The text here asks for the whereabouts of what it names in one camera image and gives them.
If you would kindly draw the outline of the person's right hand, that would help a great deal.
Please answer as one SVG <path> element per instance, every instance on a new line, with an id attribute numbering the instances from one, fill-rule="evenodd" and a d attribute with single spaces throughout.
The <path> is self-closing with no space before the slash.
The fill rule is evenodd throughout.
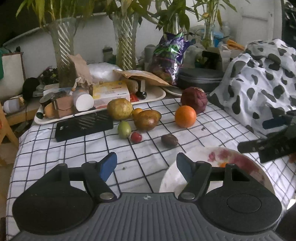
<path id="1" fill-rule="evenodd" d="M 295 163 L 296 162 L 296 153 L 290 154 L 289 155 L 289 160 L 290 163 Z"/>

